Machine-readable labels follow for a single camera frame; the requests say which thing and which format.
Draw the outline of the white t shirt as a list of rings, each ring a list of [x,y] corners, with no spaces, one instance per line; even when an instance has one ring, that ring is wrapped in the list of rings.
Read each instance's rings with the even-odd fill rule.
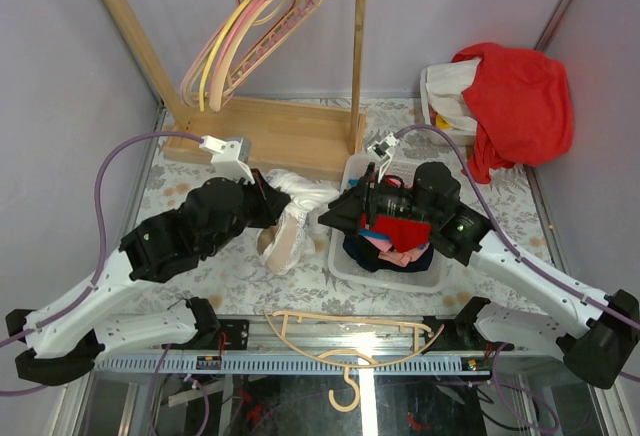
[[[339,191],[331,184],[311,181],[283,169],[271,170],[267,182],[291,198],[276,223],[262,229],[256,249],[260,261],[273,274],[283,275],[300,259],[316,251],[315,239],[324,233],[318,217]]]

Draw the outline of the peach plastic hanger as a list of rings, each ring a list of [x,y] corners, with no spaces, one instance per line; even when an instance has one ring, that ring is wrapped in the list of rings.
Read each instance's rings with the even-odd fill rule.
[[[440,324],[437,329],[433,329],[426,323],[394,320],[381,317],[360,317],[360,316],[335,316],[320,313],[309,313],[294,310],[277,310],[269,312],[263,310],[263,315],[267,325],[274,335],[289,349],[308,360],[336,367],[341,370],[343,382],[353,391],[353,400],[343,405],[336,400],[336,391],[329,389],[327,393],[331,407],[341,413],[349,413],[355,410],[361,402],[361,387],[352,378],[353,371],[383,369],[393,365],[408,362],[418,355],[426,353],[442,336],[445,325]],[[411,350],[406,355],[391,362],[380,362],[376,360],[361,345],[358,348],[336,347],[325,351],[319,355],[314,355],[303,350],[298,345],[288,339],[289,320],[294,319],[297,324],[304,322],[324,322],[339,325],[375,326],[381,328],[395,329],[399,334],[408,332],[412,337]]]

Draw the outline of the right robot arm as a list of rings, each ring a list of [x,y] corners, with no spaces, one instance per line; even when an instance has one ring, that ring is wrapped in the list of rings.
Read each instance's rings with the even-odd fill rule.
[[[638,299],[585,285],[521,249],[495,220],[462,203],[460,189],[441,162],[419,165],[410,187],[378,178],[369,164],[319,222],[349,235],[382,217],[429,225],[435,251],[502,282],[541,310],[514,313],[483,303],[456,325],[463,348],[478,350],[489,341],[530,348],[594,387],[611,388],[639,343]]]

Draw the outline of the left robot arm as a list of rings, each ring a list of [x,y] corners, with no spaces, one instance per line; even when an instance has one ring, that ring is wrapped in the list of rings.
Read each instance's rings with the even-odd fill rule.
[[[250,182],[212,178],[191,190],[178,208],[144,220],[92,275],[58,300],[6,316],[10,336],[26,346],[15,359],[18,377],[60,386],[117,353],[158,345],[201,351],[215,347],[221,324],[206,298],[182,299],[155,314],[116,311],[195,269],[245,229],[273,226],[290,201],[255,171]]]

